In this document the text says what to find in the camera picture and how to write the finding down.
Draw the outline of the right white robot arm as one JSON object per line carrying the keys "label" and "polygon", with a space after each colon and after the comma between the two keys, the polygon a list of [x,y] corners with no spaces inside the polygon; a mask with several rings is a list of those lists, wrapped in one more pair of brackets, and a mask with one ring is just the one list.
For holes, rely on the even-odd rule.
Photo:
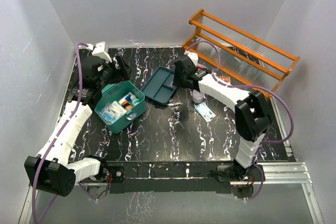
{"label": "right white robot arm", "polygon": [[256,152],[271,125],[264,94],[231,88],[208,69],[199,69],[189,56],[178,58],[174,65],[175,86],[209,95],[234,112],[236,131],[240,136],[234,174],[240,180],[247,180],[253,174]]}

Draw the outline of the blue white bandage roll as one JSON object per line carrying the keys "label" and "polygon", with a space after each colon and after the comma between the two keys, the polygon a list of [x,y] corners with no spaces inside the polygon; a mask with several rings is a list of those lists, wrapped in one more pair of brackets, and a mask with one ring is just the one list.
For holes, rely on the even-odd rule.
{"label": "blue white bandage roll", "polygon": [[128,92],[126,95],[124,95],[119,101],[119,104],[123,104],[124,101],[129,101],[130,100],[130,96],[133,95],[132,92]]}

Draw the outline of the blue white bandage packet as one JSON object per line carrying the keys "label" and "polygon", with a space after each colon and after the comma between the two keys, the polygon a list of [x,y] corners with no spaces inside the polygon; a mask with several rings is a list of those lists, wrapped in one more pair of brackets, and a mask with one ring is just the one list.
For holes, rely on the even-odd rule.
{"label": "blue white bandage packet", "polygon": [[117,101],[113,101],[111,103],[107,103],[99,111],[99,115],[104,123],[106,123],[107,125],[112,125],[124,114],[126,114],[126,112],[127,111]]}

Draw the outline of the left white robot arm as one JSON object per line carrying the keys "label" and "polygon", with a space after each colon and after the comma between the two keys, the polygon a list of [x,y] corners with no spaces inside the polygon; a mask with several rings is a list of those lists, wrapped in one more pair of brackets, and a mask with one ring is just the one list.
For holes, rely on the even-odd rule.
{"label": "left white robot arm", "polygon": [[70,91],[64,112],[49,140],[36,156],[24,162],[29,182],[38,190],[66,197],[74,185],[86,178],[104,181],[108,168],[103,158],[89,156],[69,163],[73,145],[102,98],[102,90],[109,84],[129,79],[121,53],[117,62],[105,61],[98,56],[87,56],[79,63],[79,80]]}

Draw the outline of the bagged tape roll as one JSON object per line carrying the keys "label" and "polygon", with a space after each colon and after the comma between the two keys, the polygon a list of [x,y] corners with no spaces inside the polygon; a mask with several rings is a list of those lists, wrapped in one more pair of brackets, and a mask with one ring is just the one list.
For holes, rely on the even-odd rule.
{"label": "bagged tape roll", "polygon": [[172,88],[176,88],[177,85],[176,85],[174,82],[171,82],[170,87],[172,87]]}

